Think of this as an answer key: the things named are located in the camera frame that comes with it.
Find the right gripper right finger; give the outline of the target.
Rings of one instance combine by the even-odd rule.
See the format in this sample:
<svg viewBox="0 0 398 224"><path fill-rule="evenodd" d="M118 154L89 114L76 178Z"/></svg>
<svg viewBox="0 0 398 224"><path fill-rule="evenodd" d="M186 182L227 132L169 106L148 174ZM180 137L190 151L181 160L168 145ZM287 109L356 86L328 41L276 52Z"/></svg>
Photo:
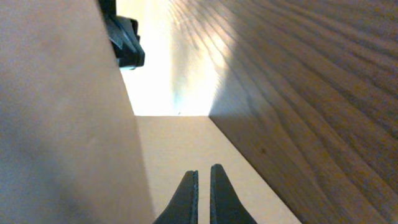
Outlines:
<svg viewBox="0 0 398 224"><path fill-rule="evenodd" d="M240 202L223 166L211 167L210 183L211 224L254 224L255 219Z"/></svg>

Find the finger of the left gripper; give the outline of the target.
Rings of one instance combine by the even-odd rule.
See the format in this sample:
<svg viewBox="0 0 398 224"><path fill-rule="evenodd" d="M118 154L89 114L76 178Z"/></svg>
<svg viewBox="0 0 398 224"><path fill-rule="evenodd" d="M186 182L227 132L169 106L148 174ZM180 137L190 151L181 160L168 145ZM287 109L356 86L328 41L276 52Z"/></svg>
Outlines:
<svg viewBox="0 0 398 224"><path fill-rule="evenodd" d="M103 20L120 69L135 69L145 62L145 52L140 45L138 22L116 14L115 0L98 0Z"/></svg>

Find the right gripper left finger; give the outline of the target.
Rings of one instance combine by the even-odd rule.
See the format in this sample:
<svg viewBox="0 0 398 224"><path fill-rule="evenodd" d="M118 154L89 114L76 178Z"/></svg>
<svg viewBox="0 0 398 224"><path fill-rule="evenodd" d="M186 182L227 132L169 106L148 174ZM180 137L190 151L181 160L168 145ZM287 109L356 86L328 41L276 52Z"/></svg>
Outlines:
<svg viewBox="0 0 398 224"><path fill-rule="evenodd" d="M198 223L198 171L186 171L173 197L154 224Z"/></svg>

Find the cardboard box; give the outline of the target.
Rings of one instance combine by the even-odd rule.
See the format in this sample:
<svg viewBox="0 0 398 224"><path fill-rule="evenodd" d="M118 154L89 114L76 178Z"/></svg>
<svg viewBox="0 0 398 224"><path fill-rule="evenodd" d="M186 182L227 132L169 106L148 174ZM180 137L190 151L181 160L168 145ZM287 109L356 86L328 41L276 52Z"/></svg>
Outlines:
<svg viewBox="0 0 398 224"><path fill-rule="evenodd" d="M295 215L204 116L136 116L95 1L1 2L1 222L152 223L221 163L259 223Z"/></svg>

